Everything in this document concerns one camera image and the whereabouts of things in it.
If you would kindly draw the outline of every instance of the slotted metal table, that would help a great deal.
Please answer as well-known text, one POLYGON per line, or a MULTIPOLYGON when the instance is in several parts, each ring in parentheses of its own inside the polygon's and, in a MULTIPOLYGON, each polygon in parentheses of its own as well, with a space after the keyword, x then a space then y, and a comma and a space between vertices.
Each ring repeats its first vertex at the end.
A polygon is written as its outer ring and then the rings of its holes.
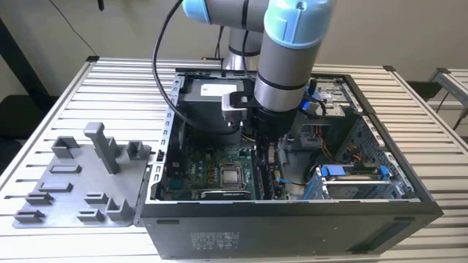
POLYGON ((456 100, 468 108, 468 70, 437 68, 432 81, 438 82, 456 100))
MULTIPOLYGON (((217 61, 160 61, 169 89, 176 67, 220 68, 217 61)), ((249 262, 468 262, 468 145, 393 71, 380 66, 316 65, 313 72, 350 74, 380 121, 412 164, 444 216, 380 257, 269 258, 249 262)), ((142 140, 154 146, 166 105, 157 92, 149 60, 100 58, 80 69, 44 121, 0 176, 0 259, 12 262, 160 262, 144 228, 14 229, 57 136, 89 144, 81 129, 102 122, 118 144, 142 140)), ((245 260, 212 260, 245 262, 245 260)))

